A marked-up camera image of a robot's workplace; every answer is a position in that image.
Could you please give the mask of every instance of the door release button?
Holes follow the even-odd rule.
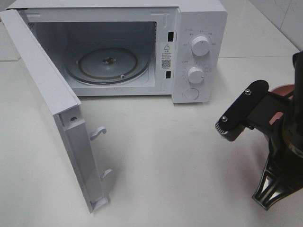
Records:
[[[195,100],[199,97],[199,91],[195,88],[188,89],[185,92],[185,98],[189,100]]]

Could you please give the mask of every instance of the warning label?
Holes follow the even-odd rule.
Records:
[[[159,62],[161,70],[170,70],[172,68],[172,58],[175,53],[174,43],[161,43],[161,60]]]

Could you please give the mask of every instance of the qr code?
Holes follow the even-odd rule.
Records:
[[[171,60],[162,60],[162,68],[170,68]]]

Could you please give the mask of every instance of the power knob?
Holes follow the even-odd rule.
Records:
[[[191,42],[191,49],[196,56],[203,56],[209,52],[209,40],[205,36],[198,36]]]
[[[187,76],[190,83],[199,84],[203,82],[205,74],[200,67],[192,67],[187,72]]]

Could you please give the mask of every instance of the control panel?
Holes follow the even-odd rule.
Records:
[[[181,12],[172,88],[174,103],[209,100],[212,69],[218,60],[226,19],[223,11]]]

